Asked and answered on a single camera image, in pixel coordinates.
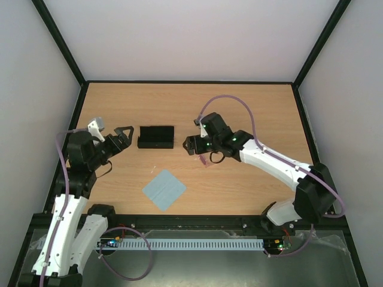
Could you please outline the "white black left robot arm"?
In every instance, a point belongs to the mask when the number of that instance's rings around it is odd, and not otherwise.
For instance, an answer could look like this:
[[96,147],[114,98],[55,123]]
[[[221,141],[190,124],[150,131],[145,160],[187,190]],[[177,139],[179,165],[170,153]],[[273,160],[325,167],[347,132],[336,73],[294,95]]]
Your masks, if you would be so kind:
[[115,223],[115,209],[95,204],[83,227],[78,223],[97,180],[96,170],[130,147],[134,128],[118,127],[101,135],[92,121],[69,131],[67,156],[60,156],[63,174],[56,179],[54,210],[44,246],[32,270],[21,274],[19,286],[81,286],[87,260],[100,236]]

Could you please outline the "pink sunglasses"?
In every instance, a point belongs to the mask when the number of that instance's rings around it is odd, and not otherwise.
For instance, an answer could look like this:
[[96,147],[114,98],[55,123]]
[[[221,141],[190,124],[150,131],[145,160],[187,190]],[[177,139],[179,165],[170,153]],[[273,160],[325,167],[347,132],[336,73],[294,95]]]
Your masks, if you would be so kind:
[[197,158],[204,167],[210,167],[213,165],[213,163],[208,158],[206,158],[203,154],[197,155]]

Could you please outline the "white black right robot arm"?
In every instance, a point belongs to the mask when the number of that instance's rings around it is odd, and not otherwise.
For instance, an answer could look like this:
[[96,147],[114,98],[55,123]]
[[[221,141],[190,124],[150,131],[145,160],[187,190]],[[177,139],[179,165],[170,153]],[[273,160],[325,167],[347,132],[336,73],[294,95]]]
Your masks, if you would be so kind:
[[294,197],[271,203],[260,215],[265,233],[274,234],[282,225],[300,219],[317,224],[339,199],[328,168],[297,161],[267,147],[259,147],[253,135],[239,130],[217,135],[186,137],[183,148],[189,155],[222,153],[225,158],[255,166],[294,191]]

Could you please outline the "black sunglasses case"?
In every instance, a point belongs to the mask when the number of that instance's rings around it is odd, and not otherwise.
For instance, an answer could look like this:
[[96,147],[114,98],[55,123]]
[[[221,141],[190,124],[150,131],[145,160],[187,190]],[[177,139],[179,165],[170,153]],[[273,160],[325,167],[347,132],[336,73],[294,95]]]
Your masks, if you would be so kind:
[[137,146],[140,149],[173,149],[174,126],[141,126]]

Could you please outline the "light blue cleaning cloth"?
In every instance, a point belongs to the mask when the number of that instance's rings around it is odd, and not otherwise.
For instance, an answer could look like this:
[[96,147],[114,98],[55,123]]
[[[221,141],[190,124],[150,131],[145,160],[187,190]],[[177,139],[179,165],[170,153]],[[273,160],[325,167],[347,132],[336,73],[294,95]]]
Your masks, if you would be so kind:
[[186,189],[186,186],[173,174],[163,170],[142,189],[142,192],[164,212]]

